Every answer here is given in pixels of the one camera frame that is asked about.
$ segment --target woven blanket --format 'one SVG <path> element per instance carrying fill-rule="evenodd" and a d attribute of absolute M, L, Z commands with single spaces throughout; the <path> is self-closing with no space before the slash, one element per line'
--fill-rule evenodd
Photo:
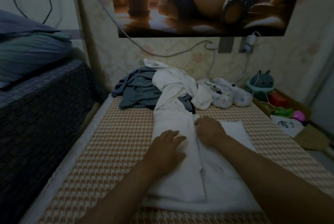
<path fill-rule="evenodd" d="M 121 111 L 114 99 L 39 222 L 74 223 L 104 197 L 150 143 L 153 112 L 147 108 Z M 334 177 L 286 136 L 254 104 L 248 108 L 196 111 L 225 121 L 242 121 L 258 152 L 334 197 Z M 269 223 L 264 213 L 195 214 L 139 207 L 132 223 Z"/>

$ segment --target pillow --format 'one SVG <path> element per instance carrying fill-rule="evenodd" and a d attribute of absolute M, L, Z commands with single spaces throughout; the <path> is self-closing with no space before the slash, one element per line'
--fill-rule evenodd
<path fill-rule="evenodd" d="M 69 34 L 37 32 L 0 43 L 0 88 L 49 63 L 66 57 L 72 48 Z"/>

